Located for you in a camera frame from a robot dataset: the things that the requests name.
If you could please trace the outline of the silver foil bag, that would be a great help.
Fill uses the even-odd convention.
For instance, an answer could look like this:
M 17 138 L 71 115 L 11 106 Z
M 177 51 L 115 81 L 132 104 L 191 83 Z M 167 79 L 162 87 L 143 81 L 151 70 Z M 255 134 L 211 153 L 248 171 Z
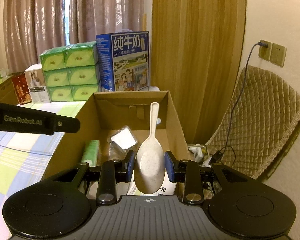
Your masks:
M 126 156 L 125 150 L 123 150 L 116 142 L 113 141 L 111 141 L 109 144 L 108 154 L 108 160 L 123 160 Z

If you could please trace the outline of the green white medicine box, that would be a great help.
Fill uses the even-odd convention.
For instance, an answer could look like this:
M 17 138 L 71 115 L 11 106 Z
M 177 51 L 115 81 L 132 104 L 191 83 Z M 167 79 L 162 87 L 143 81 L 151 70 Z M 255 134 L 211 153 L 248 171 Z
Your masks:
M 90 167 L 97 166 L 99 155 L 100 141 L 91 140 L 85 144 L 81 162 L 86 162 Z

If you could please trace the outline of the beige rice spoon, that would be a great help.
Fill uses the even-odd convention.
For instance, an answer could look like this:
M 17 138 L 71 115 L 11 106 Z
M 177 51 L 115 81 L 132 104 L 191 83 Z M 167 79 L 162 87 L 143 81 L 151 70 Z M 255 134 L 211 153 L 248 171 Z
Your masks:
M 139 191 L 144 194 L 157 192 L 165 176 L 164 152 L 155 137 L 159 107 L 159 103 L 151 103 L 149 136 L 141 144 L 136 155 L 134 181 Z

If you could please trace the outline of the brown cardboard boxes pile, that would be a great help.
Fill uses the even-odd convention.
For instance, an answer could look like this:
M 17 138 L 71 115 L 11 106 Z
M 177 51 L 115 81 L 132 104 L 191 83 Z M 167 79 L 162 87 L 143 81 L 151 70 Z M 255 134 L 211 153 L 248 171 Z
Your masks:
M 9 69 L 0 69 L 0 102 L 9 105 L 17 105 L 18 99 L 12 82 L 13 75 Z

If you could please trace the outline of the red gift box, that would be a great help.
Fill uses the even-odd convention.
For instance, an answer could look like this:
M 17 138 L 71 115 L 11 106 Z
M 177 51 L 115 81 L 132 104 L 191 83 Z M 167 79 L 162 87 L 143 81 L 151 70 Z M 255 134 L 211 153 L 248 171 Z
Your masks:
M 11 79 L 19 104 L 31 103 L 32 99 L 24 72 L 14 74 Z

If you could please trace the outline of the white humidifier box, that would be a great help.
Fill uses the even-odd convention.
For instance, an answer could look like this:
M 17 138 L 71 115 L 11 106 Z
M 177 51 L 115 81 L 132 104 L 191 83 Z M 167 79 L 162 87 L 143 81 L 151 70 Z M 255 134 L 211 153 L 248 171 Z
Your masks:
M 44 79 L 42 65 L 31 65 L 24 72 L 33 103 L 50 103 L 50 96 Z

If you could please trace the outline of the checked tablecloth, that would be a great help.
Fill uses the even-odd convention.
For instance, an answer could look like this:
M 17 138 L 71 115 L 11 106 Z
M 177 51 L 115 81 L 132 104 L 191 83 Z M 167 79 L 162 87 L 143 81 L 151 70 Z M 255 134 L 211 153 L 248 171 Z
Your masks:
M 80 161 L 82 133 L 53 135 L 0 132 L 0 239 L 11 234 L 2 217 L 5 200 Z

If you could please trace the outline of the brown cardboard box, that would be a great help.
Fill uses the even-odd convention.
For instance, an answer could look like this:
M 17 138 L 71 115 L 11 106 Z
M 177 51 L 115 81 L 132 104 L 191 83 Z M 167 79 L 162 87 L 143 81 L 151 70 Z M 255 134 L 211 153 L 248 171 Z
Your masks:
M 150 106 L 153 102 L 159 103 L 160 106 L 155 137 L 160 142 L 164 154 L 171 151 L 177 160 L 185 159 L 186 141 L 169 92 L 95 93 L 86 101 L 76 118 L 80 121 L 78 132 L 82 133 L 85 144 L 91 140 L 100 141 L 97 166 L 90 167 L 80 159 L 74 166 L 42 179 L 40 188 L 45 193 L 63 200 L 87 200 L 87 194 L 79 189 L 80 185 L 83 182 L 98 184 L 101 166 L 109 161 L 110 136 L 128 126 L 138 141 L 134 147 L 125 150 L 126 154 L 130 150 L 135 152 L 133 175 L 130 182 L 117 184 L 124 187 L 126 194 L 133 196 L 173 195 L 177 183 L 169 181 L 166 169 L 161 187 L 153 194 L 139 191 L 134 181 L 136 155 L 141 144 L 149 136 Z

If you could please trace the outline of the green tissue box stack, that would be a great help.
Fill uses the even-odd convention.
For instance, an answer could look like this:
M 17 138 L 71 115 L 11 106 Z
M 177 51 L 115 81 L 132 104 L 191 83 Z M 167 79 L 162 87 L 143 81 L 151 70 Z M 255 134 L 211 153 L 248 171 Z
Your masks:
M 101 91 L 96 42 L 48 49 L 40 62 L 53 102 L 85 101 Z

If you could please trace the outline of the blue milk carton box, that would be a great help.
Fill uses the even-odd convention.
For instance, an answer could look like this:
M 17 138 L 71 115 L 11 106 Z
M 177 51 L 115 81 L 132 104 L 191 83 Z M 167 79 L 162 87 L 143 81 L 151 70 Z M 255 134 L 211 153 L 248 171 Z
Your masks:
M 100 34 L 96 46 L 103 91 L 140 91 L 149 86 L 148 31 Z

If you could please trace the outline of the quilted chair back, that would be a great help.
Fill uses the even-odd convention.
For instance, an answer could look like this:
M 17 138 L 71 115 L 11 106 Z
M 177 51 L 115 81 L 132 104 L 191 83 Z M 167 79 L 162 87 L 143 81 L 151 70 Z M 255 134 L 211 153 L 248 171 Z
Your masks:
M 300 94 L 273 72 L 248 66 L 207 151 L 223 151 L 225 165 L 256 179 L 274 172 L 299 124 Z

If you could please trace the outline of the pink curtain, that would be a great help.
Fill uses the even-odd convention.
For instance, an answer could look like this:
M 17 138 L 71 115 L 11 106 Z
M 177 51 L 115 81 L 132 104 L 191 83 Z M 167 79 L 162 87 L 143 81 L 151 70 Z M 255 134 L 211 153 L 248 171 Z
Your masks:
M 94 41 L 99 34 L 139 31 L 143 0 L 5 0 L 4 37 L 7 65 L 23 72 L 44 51 L 70 43 Z

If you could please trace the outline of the wooden door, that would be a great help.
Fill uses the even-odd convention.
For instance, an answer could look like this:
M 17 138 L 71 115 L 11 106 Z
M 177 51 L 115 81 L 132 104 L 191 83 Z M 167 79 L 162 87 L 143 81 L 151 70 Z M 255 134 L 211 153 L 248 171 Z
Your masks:
M 153 0 L 151 83 L 169 90 L 185 140 L 207 142 L 231 100 L 246 0 Z

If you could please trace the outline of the wall socket pair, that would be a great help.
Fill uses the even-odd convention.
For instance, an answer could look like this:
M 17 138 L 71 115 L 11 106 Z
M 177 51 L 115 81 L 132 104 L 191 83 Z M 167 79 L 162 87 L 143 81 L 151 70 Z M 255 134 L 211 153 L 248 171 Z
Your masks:
M 261 40 L 258 57 L 283 67 L 285 63 L 287 48 L 269 41 Z

